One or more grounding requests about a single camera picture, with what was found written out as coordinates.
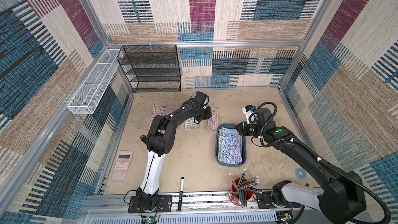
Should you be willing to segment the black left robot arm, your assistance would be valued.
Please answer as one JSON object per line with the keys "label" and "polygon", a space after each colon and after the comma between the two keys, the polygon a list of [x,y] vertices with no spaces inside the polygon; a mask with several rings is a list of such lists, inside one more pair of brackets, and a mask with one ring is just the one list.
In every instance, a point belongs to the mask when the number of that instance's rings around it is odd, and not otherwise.
{"label": "black left robot arm", "polygon": [[148,150],[144,178],[136,190],[138,208],[141,211],[152,211],[158,206],[160,175],[165,158],[174,146],[177,128],[190,118],[194,119],[194,123],[208,120],[211,117],[208,102],[207,94],[200,91],[194,93],[174,112],[155,116],[148,134],[141,136]]}

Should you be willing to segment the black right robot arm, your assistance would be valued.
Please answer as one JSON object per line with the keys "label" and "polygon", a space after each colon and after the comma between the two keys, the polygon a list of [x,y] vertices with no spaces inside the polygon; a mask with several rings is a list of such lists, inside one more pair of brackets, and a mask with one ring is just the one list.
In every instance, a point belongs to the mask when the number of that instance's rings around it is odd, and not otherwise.
{"label": "black right robot arm", "polygon": [[258,138],[261,147],[281,151],[309,173],[321,188],[305,188],[283,180],[273,186],[271,196],[275,206],[299,203],[322,212],[334,224],[351,222],[366,210],[367,188],[358,174],[347,173],[327,162],[292,131],[278,127],[273,119],[275,111],[247,105],[243,113],[246,121],[235,126],[241,136]]}

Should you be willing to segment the pink bonbon sticker sheet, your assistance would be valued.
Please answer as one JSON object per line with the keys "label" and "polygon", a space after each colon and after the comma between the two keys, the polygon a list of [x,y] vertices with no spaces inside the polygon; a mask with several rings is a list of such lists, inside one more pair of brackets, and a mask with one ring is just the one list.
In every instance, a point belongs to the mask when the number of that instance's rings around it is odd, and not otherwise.
{"label": "pink bonbon sticker sheet", "polygon": [[211,108],[211,117],[208,119],[207,130],[213,133],[216,133],[218,128],[218,109]]}

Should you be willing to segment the teal plastic storage box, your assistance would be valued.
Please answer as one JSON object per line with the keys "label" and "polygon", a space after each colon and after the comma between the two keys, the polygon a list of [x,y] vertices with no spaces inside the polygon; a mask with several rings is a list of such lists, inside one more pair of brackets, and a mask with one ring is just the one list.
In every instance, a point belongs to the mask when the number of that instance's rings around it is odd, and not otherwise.
{"label": "teal plastic storage box", "polygon": [[225,167],[241,167],[247,161],[246,138],[234,124],[221,124],[216,131],[217,162]]}

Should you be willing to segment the pink cat sticker sheet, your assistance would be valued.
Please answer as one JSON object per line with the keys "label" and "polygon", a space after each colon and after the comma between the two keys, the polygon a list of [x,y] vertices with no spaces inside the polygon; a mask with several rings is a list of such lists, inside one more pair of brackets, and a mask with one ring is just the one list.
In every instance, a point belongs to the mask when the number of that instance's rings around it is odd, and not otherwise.
{"label": "pink cat sticker sheet", "polygon": [[166,105],[153,105],[150,124],[152,124],[155,116],[165,116],[165,112]]}

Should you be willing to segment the purple sticker sheet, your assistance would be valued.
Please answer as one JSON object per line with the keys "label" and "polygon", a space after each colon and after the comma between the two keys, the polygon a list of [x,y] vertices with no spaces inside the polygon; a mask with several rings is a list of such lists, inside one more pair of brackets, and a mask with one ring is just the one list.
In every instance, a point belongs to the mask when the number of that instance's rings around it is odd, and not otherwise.
{"label": "purple sticker sheet", "polygon": [[169,110],[169,114],[172,114],[173,112],[177,111],[180,107],[181,105],[172,105]]}

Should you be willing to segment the green dinosaur sticker sheet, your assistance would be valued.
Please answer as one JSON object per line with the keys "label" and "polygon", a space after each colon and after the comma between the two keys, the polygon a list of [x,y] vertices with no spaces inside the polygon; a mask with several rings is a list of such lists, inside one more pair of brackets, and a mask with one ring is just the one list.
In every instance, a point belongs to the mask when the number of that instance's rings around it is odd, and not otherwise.
{"label": "green dinosaur sticker sheet", "polygon": [[184,122],[185,130],[199,130],[200,124],[195,123],[194,118],[190,118]]}

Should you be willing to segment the blue penguin sticker sheet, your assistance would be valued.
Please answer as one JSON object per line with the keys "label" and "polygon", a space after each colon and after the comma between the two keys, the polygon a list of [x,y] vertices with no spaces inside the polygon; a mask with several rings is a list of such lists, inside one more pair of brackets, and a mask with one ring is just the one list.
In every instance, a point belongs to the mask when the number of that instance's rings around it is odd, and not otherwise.
{"label": "blue penguin sticker sheet", "polygon": [[221,128],[219,130],[218,160],[226,164],[239,164],[239,135],[235,129]]}

